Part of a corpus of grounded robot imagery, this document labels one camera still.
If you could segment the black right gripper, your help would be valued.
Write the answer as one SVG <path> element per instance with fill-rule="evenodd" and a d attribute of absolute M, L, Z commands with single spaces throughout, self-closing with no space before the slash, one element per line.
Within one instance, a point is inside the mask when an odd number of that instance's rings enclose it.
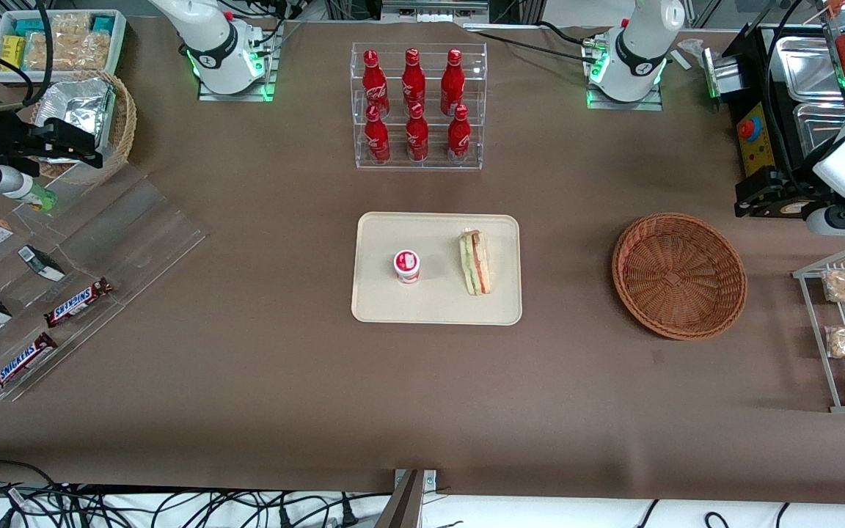
<path fill-rule="evenodd" d="M 85 164 L 104 167 L 97 137 L 89 131 L 56 117 L 45 120 L 45 140 L 33 124 L 21 120 L 13 111 L 0 111 L 0 157 L 33 156 L 47 165 Z"/>

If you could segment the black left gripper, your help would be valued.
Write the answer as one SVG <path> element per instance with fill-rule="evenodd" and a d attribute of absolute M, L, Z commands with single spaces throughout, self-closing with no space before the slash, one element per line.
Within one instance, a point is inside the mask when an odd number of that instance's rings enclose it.
<path fill-rule="evenodd" d="M 754 171 L 751 183 L 737 183 L 734 190 L 737 218 L 801 219 L 809 204 L 827 204 L 833 197 L 831 187 L 809 166 L 788 176 L 774 165 L 765 165 Z"/>

